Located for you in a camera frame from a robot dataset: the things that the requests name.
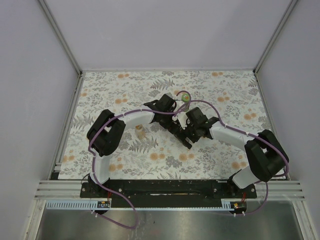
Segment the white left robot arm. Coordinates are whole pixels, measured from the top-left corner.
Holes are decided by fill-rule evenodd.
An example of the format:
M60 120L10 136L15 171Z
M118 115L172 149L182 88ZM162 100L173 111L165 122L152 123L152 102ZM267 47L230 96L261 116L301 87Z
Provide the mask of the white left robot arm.
M118 148L123 133L138 125L166 120L171 122L177 108L176 100L164 94L159 100L146 102L119 115L108 109L99 114L86 135L89 140L88 151L93 154L90 178L94 183L91 192L96 197L102 198L109 191L106 182L110 179L111 154Z

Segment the green bottle cap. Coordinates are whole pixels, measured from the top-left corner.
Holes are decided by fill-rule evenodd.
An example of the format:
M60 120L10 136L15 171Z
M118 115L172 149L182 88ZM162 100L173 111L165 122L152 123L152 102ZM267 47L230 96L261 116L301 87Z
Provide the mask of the green bottle cap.
M190 95L188 93L184 92L181 95L181 101L183 101L184 103L188 103L190 100Z

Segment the green pill bottle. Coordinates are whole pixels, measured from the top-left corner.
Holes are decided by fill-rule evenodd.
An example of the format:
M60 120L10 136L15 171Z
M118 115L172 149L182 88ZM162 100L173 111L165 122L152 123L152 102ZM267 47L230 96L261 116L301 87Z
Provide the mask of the green pill bottle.
M190 107L190 102L183 102L183 104L181 105L181 110L183 112L187 112L189 110L189 107Z

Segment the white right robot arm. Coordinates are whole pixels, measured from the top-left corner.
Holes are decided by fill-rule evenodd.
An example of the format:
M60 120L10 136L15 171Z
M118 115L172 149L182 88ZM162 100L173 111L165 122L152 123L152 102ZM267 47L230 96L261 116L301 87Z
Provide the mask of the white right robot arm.
M245 152L248 166L230 177L228 194L239 198L246 187L257 182L267 183L280 170L289 169L289 158L274 133L265 129L257 134L246 132L222 123L217 117L208 119L196 107L181 112L174 118L191 138L208 138L223 141Z

